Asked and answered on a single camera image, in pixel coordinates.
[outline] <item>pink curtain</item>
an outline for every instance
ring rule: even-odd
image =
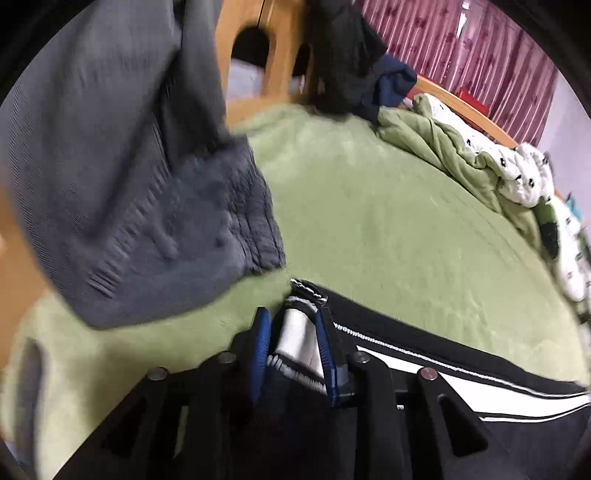
[[[356,0],[388,52],[441,84],[456,42],[461,0]]]
[[[465,87],[490,107],[489,117],[517,142],[537,145],[548,118],[558,68],[489,0],[471,0],[442,83]]]
[[[538,144],[558,69],[489,0],[355,2],[389,53],[450,92],[465,87],[516,141]],[[457,38],[462,13],[466,22]]]

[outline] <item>wall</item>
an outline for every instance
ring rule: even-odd
[[[551,154],[556,188],[573,192],[591,225],[591,119],[562,75],[538,147]]]

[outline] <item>green fleece blanket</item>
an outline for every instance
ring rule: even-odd
[[[193,368],[225,348],[257,306],[282,300],[290,277],[530,372],[587,383],[571,310],[539,255],[502,215],[430,164],[448,162],[446,155],[424,161],[410,148],[418,127],[407,115],[397,118],[389,140],[414,154],[380,140],[359,118],[339,122],[299,106],[241,126],[272,191],[284,270],[245,278],[202,309],[141,326],[92,330],[56,294],[29,312],[6,371],[2,427],[14,434],[22,347],[34,339],[45,360],[41,480],[53,477],[148,369]],[[420,137],[434,141],[429,135]]]
[[[492,157],[485,152],[474,155],[456,130],[433,120],[426,96],[415,95],[413,108],[414,112],[382,107],[378,136],[452,176],[483,205],[504,215],[541,253],[540,230],[533,211],[498,192],[496,184],[501,173]]]

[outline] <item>metal rivet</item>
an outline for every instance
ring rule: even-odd
[[[159,380],[164,380],[168,376],[168,370],[164,367],[154,368],[148,372],[148,378],[150,380],[154,380],[155,382]]]
[[[367,352],[355,352],[353,354],[353,360],[359,364],[366,364],[369,362],[369,354]]]
[[[217,356],[217,361],[220,362],[221,364],[231,364],[236,360],[236,355],[234,355],[232,352],[221,352],[218,356]]]
[[[437,370],[430,367],[422,368],[421,377],[423,377],[425,380],[435,380],[437,378]]]

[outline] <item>gray towel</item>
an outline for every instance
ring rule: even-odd
[[[98,0],[2,104],[23,224],[92,326],[181,313],[285,263],[267,185],[223,122],[220,7]]]

